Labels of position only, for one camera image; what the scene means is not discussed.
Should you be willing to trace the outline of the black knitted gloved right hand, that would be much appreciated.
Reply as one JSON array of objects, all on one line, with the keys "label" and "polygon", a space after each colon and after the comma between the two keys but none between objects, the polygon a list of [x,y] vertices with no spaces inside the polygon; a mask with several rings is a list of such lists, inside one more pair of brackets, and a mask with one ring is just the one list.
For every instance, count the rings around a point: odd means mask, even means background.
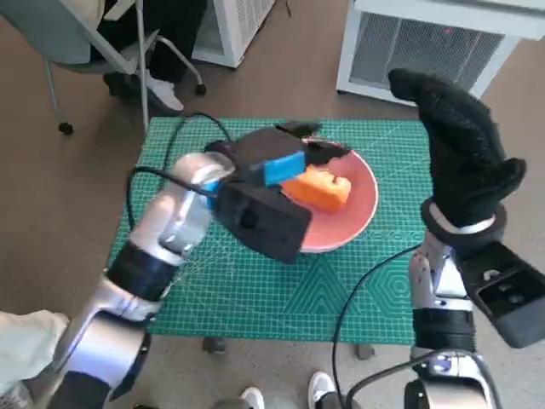
[{"label": "black knitted gloved right hand", "polygon": [[456,227],[491,218],[525,177],[508,158],[490,109],[457,85],[406,69],[388,74],[396,98],[416,104],[429,140],[433,202]]}]

